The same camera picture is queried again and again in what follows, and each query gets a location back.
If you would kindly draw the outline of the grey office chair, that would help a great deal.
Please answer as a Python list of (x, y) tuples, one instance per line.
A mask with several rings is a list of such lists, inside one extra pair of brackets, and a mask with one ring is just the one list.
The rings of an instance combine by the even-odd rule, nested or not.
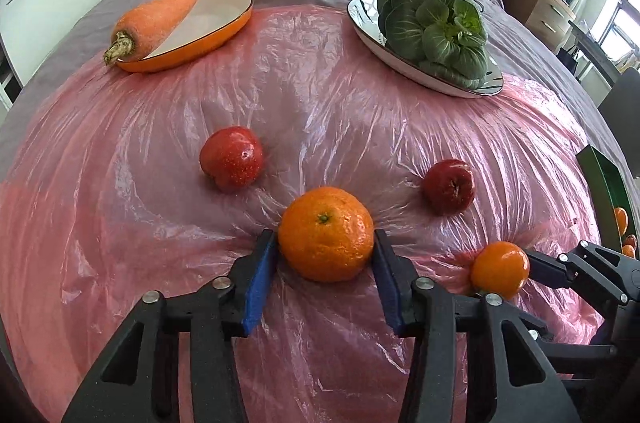
[(634, 178), (638, 178), (640, 172), (639, 99), (639, 72), (627, 68), (599, 105), (599, 112), (620, 145)]

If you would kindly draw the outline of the pink plastic sheet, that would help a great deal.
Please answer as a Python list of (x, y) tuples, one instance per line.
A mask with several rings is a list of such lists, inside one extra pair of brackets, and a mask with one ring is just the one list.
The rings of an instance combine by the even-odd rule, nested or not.
[(487, 245), (549, 255), (599, 231), (576, 156), (587, 137), (552, 91), (508, 76), (454, 99), (375, 58), (344, 13), (255, 13), (227, 45), (155, 75), (94, 54), (35, 114), (1, 183), (1, 316), (32, 401), (58, 421), (150, 290), (226, 273), (264, 229), (285, 256), (262, 320), (235, 344), (255, 422), (393, 422), (411, 345), (371, 273), (335, 284), (303, 245), (335, 221), (382, 229), (454, 293)]

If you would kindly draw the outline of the small red apple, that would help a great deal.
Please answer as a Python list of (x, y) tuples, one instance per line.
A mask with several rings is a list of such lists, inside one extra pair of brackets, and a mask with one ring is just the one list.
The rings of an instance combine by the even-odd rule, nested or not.
[(624, 239), (624, 244), (625, 245), (630, 245), (631, 247), (633, 247), (634, 249), (637, 247), (637, 238), (635, 235), (627, 235), (626, 238)]

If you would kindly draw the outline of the orange oval dish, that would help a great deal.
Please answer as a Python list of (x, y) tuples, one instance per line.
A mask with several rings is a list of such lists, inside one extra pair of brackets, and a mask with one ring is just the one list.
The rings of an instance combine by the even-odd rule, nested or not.
[(156, 73), (177, 68), (221, 47), (252, 16), (254, 0), (198, 0), (184, 20), (149, 56), (116, 64), (129, 73)]

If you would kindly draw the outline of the orange mandarin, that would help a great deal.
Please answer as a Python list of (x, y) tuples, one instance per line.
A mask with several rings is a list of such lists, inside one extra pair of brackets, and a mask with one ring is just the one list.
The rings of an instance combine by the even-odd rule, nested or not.
[(626, 209), (617, 206), (614, 208), (614, 215), (616, 219), (618, 234), (622, 237), (628, 229), (628, 214), (626, 212)]
[(634, 248), (629, 244), (623, 246), (622, 253), (630, 258), (634, 258), (634, 256), (636, 256), (636, 254), (634, 253)]
[(477, 291), (513, 299), (529, 277), (527, 254), (511, 242), (494, 242), (475, 258), (471, 282)]

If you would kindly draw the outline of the orange carrot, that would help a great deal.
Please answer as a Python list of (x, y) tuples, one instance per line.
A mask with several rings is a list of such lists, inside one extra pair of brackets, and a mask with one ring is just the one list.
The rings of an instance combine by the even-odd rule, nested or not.
[(110, 66), (137, 62), (149, 56), (180, 25), (198, 0), (149, 0), (124, 13), (111, 32), (103, 53)]

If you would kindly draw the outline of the large orange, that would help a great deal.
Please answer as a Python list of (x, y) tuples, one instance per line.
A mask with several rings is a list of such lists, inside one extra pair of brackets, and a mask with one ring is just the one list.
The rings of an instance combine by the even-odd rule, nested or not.
[(285, 209), (278, 243), (288, 265), (303, 278), (349, 281), (371, 257), (373, 219), (352, 194), (334, 187), (316, 188)]

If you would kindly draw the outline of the green bok choy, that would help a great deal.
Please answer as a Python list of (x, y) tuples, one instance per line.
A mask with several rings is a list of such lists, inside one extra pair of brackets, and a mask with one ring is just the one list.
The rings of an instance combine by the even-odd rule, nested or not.
[(466, 90), (487, 78), (487, 31), (472, 0), (376, 0), (385, 45), (431, 76)]

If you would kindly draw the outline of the wooden drawer cabinet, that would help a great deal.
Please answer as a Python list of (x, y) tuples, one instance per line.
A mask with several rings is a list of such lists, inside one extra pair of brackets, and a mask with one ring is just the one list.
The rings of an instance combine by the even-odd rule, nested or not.
[(503, 0), (503, 3), (506, 12), (553, 53), (568, 39), (575, 13), (564, 0)]

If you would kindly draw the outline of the green rectangular tray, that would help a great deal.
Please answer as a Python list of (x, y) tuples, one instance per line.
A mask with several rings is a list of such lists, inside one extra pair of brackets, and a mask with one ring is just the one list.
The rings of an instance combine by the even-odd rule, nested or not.
[[(591, 144), (577, 154), (577, 162), (588, 184), (601, 244), (622, 253), (626, 236), (635, 235), (638, 249), (638, 230), (634, 224), (631, 201), (618, 167)], [(617, 206), (626, 209), (628, 214), (628, 229), (622, 237), (618, 234), (614, 215)]]

